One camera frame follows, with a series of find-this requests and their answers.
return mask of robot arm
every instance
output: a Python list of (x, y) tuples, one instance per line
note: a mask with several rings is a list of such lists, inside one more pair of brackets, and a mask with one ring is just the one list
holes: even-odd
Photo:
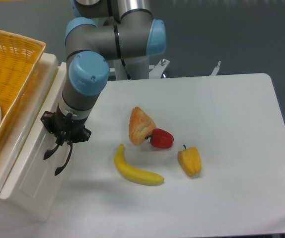
[[(59, 145), (87, 141), (91, 132), (84, 124), (108, 76), (107, 60), (161, 54), (166, 49), (164, 23), (152, 17), (147, 0), (72, 0), (78, 17), (67, 25), (67, 79), (57, 110), (41, 117), (57, 146), (45, 153), (48, 159)], [(97, 27), (87, 17), (113, 15), (115, 25)], [(56, 170), (59, 174), (66, 166)]]

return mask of toy fruit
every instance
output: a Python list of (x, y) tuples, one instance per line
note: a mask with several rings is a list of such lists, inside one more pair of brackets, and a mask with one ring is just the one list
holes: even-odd
[(164, 178), (159, 174), (137, 169), (127, 164), (123, 155), (124, 145), (121, 144), (114, 156), (114, 163), (117, 170), (122, 176), (132, 182), (141, 183), (144, 185), (159, 185), (164, 181)]
[(201, 171), (201, 158), (198, 149), (193, 146), (187, 149), (185, 145), (184, 150), (178, 152), (178, 161), (184, 172), (188, 176), (193, 176)]
[(152, 131), (152, 134), (146, 136), (146, 140), (150, 138), (150, 143), (153, 147), (168, 149), (173, 144), (173, 136), (169, 132), (156, 128)]

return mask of yellow bell pepper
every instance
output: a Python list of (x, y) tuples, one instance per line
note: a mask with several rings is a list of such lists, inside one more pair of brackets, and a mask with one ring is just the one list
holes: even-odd
[(184, 172), (188, 176), (193, 176), (201, 171), (201, 158), (198, 149), (193, 146), (187, 149), (185, 145), (184, 150), (178, 152), (178, 161)]

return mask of gray wall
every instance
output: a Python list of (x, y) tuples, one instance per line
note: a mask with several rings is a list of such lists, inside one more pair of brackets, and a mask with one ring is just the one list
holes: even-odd
[[(170, 77), (267, 73), (285, 120), (285, 0), (152, 0), (165, 22)], [(0, 2), (0, 29), (47, 43), (65, 61), (65, 26), (74, 18), (70, 0)]]

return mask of blue joint cap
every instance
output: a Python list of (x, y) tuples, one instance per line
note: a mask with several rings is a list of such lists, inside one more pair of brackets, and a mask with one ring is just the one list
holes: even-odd
[(70, 21), (66, 27), (66, 31), (65, 31), (65, 41), (67, 40), (67, 37), (69, 35), (69, 33), (76, 27), (81, 26), (81, 25), (93, 25), (95, 27), (97, 27), (96, 23), (92, 20), (92, 19), (88, 19), (85, 17), (78, 17), (78, 18), (74, 18), (72, 21)]
[(86, 96), (100, 94), (106, 86), (108, 76), (108, 63), (103, 56), (93, 51), (78, 53), (69, 67), (72, 86)]
[(166, 28), (162, 20), (153, 20), (147, 42), (146, 56), (162, 54), (167, 49)]
[(74, 15), (76, 17), (81, 17), (81, 13), (79, 13), (78, 9), (76, 8), (74, 0), (70, 0), (70, 2), (71, 2), (71, 6), (73, 8)]

